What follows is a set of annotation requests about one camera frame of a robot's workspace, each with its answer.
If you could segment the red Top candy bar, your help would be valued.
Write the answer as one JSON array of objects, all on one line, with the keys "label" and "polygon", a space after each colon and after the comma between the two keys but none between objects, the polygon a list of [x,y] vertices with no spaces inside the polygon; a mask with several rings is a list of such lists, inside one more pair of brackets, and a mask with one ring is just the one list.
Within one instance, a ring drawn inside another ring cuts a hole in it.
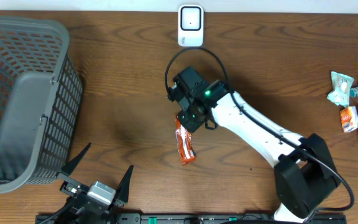
[{"label": "red Top candy bar", "polygon": [[192,135],[186,128],[183,127],[178,119],[178,116],[175,116],[175,125],[178,152],[181,157],[181,163],[185,166],[196,159],[196,155],[192,147]]}]

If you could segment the orange small carton box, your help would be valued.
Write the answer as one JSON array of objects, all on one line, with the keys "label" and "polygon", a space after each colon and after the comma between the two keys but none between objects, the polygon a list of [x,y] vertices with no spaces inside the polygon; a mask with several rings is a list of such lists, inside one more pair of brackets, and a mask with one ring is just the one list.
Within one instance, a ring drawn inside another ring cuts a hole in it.
[{"label": "orange small carton box", "polygon": [[358,128],[358,114],[355,106],[349,106],[340,111],[341,126],[345,133]]}]

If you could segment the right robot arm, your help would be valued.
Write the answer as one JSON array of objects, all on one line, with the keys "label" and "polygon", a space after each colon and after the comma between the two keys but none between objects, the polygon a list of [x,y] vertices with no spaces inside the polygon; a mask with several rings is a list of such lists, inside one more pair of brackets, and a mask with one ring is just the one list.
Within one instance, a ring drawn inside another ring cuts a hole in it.
[{"label": "right robot arm", "polygon": [[274,169],[281,204],[276,221],[304,223],[342,180],[325,141],[305,138],[268,119],[222,81],[177,81],[168,88],[170,101],[180,107],[177,118],[189,132],[208,121],[228,129],[254,148]]}]

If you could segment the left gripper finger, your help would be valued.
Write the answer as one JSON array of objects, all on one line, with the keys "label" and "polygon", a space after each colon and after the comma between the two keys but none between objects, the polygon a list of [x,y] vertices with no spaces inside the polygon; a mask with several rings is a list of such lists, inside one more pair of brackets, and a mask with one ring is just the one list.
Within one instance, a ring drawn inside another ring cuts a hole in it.
[{"label": "left gripper finger", "polygon": [[114,196],[115,207],[123,207],[129,200],[129,189],[133,168],[133,165],[129,166],[116,189],[116,194]]},{"label": "left gripper finger", "polygon": [[80,163],[84,155],[87,153],[88,149],[91,147],[91,143],[89,142],[85,148],[72,160],[67,162],[61,169],[60,173],[65,176],[70,176],[71,173],[76,169],[77,165]]}]

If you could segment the light blue snack pouch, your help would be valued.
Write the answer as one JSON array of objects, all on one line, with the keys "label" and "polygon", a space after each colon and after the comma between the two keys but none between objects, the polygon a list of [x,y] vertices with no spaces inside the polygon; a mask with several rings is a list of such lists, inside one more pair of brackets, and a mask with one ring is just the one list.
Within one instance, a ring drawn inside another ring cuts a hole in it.
[{"label": "light blue snack pouch", "polygon": [[331,72],[333,90],[328,94],[327,99],[337,106],[347,108],[350,104],[350,89],[354,79],[348,75]]}]

